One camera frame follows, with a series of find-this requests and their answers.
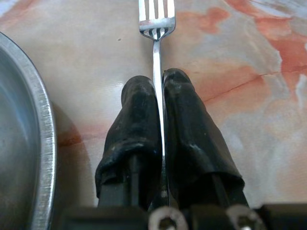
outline bowl rim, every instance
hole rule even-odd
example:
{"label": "bowl rim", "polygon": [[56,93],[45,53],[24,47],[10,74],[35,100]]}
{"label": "bowl rim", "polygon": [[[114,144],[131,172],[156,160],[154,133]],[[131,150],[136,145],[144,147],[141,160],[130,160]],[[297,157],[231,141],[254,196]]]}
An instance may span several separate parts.
{"label": "bowl rim", "polygon": [[32,230],[47,230],[51,222],[57,158],[56,128],[51,102],[43,80],[30,58],[1,32],[0,49],[20,70],[34,102],[40,134],[40,158],[32,218],[28,226]]}

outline fork tines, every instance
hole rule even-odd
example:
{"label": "fork tines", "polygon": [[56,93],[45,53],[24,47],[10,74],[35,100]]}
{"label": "fork tines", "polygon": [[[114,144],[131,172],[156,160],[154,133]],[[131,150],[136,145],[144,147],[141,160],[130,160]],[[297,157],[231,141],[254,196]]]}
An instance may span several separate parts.
{"label": "fork tines", "polygon": [[[139,0],[139,15],[140,22],[146,20],[146,8],[145,8],[146,0]],[[155,18],[155,9],[154,9],[154,0],[148,0],[149,2],[149,20],[156,19]],[[174,0],[167,0],[167,17],[172,18],[175,16],[175,4]],[[164,3],[163,0],[158,0],[158,19],[163,19],[164,16]]]}

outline fork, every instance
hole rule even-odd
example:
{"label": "fork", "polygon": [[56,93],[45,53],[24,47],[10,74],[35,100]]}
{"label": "fork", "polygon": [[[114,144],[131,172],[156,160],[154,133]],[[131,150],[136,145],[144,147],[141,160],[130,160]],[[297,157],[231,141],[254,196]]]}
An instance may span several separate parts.
{"label": "fork", "polygon": [[176,26],[174,0],[167,0],[167,17],[164,14],[163,0],[158,0],[158,18],[155,17],[154,0],[149,2],[149,15],[146,18],[145,0],[139,0],[140,33],[153,40],[153,85],[158,102],[161,141],[162,141],[162,184],[161,198],[164,205],[169,205],[168,179],[165,161],[165,102],[162,85],[160,44],[162,38],[174,31]]}

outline table surface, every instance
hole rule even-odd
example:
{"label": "table surface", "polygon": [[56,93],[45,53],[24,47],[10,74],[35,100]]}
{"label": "table surface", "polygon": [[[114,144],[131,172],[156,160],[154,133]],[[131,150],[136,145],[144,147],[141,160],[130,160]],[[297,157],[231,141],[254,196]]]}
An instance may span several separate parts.
{"label": "table surface", "polygon": [[[307,202],[307,1],[175,2],[162,67],[190,76],[250,205]],[[122,87],[152,75],[152,42],[136,0],[0,0],[0,31],[33,61],[54,106],[57,222],[66,207],[97,203],[94,172]]]}

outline metal bowl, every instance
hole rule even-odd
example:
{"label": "metal bowl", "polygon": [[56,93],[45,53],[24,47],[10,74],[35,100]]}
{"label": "metal bowl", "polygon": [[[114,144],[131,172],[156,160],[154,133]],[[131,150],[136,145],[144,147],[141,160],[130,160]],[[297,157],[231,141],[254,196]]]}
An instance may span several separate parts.
{"label": "metal bowl", "polygon": [[55,124],[42,79],[0,33],[0,229],[48,229],[55,168]]}

